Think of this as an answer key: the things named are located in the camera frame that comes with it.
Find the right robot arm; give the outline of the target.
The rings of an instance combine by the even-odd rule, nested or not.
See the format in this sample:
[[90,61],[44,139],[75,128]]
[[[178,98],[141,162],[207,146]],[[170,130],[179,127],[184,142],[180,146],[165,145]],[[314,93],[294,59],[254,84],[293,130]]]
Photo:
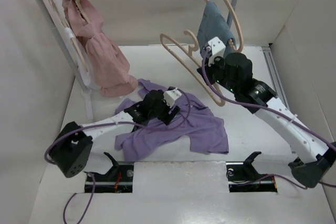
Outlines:
[[198,72],[221,99],[246,108],[275,130],[294,150],[288,164],[304,189],[314,188],[335,163],[335,144],[307,128],[266,83],[253,78],[252,62],[242,53],[226,58],[201,54]]

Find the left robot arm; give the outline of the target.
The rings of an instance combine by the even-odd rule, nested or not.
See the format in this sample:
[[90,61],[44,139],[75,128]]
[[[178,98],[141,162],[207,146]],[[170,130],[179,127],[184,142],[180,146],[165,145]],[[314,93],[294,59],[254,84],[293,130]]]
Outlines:
[[180,111],[175,103],[181,96],[178,89],[151,90],[142,101],[110,118],[84,125],[70,122],[46,152],[47,159],[66,178],[85,172],[89,176],[100,174],[105,180],[112,180],[119,172],[118,162],[108,150],[98,155],[92,153],[92,148],[107,145],[118,135],[149,129],[148,124],[154,119],[169,125]]

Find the purple t shirt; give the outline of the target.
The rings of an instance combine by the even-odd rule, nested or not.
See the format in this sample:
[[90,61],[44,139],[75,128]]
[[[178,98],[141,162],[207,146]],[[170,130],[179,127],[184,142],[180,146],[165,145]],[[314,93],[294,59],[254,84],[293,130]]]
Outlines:
[[114,148],[123,151],[126,161],[136,162],[149,157],[160,146],[177,143],[187,136],[190,139],[191,152],[229,152],[223,119],[216,117],[209,107],[190,93],[180,97],[176,104],[181,110],[169,125],[153,119],[148,123],[148,127],[154,128],[153,131],[140,128],[118,135]]

